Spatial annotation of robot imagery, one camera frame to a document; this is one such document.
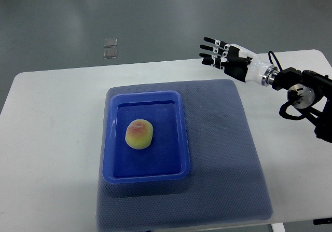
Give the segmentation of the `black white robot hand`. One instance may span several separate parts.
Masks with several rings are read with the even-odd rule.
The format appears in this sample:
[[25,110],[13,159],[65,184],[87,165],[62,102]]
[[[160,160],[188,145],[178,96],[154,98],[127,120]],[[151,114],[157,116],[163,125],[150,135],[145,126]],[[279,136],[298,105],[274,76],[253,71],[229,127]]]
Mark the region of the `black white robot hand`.
[[204,41],[208,44],[200,45],[202,64],[222,70],[236,80],[268,86],[272,84],[271,77],[278,73],[275,65],[264,62],[258,54],[242,46],[209,37]]

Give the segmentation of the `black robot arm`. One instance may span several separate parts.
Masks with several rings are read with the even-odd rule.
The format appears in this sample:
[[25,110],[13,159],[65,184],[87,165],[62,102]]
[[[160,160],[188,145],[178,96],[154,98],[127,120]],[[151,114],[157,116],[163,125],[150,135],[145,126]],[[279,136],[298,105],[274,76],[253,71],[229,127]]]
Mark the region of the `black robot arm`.
[[269,61],[275,60],[274,70],[267,83],[274,90],[287,90],[287,101],[279,115],[288,120],[307,119],[314,126],[318,139],[331,142],[331,79],[314,71],[300,71],[293,67],[282,69],[274,52],[268,52]]

